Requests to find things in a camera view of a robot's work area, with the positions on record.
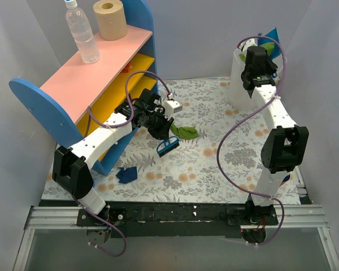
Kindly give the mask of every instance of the pink surface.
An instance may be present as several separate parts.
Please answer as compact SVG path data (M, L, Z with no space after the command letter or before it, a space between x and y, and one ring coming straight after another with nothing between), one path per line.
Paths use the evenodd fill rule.
M85 64L77 52L41 89L77 123L151 36L152 32L130 25L128 34L117 41L106 41L98 33L95 39L101 54L99 61Z

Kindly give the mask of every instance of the brown paper roll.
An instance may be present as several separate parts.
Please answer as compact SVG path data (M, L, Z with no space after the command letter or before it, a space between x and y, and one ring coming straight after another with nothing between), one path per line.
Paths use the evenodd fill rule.
M119 40L127 35L123 4L119 0L101 0L93 10L101 36L108 41Z

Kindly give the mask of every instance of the floral tablecloth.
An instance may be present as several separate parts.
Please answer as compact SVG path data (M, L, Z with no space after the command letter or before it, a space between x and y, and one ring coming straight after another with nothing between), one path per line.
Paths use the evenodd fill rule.
M195 126L199 137L181 140L180 146L160 158L159 143L145 128L134 135L128 147L108 176L92 171L95 188L104 200L139 202L243 203L247 194L233 187L220 173L216 151L224 134L248 112L234 110L226 101L229 81L167 81L183 110L176 113L175 124ZM241 187L254 189L262 164L260 151L269 133L262 115L242 124L225 141L220 161L228 174ZM138 179L119 184L118 167L136 166ZM280 187L277 197L284 204L300 204L292 174ZM43 199L71 199L48 176Z

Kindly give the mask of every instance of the clear plastic bottle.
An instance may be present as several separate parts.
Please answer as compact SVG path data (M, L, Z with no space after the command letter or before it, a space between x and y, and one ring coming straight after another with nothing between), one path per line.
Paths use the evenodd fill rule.
M76 0L64 0L68 8L66 19L78 47L82 60L85 63L94 63L100 59L97 43L92 28L84 11L78 7Z

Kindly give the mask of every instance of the gray wall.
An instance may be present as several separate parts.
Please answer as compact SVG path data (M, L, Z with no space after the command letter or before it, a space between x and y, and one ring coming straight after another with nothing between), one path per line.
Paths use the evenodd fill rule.
M97 0L77 0L98 31ZM64 64L76 51L63 0L27 0ZM153 13L158 73L164 78L229 76L237 42L278 27L286 47L311 0L147 0Z
M339 0L313 0L286 56L281 96L310 131L301 172L311 198L324 207L339 256Z
M20 76L40 86L58 67L26 1L0 1L0 270L14 265L29 208L41 198L55 146L8 82Z

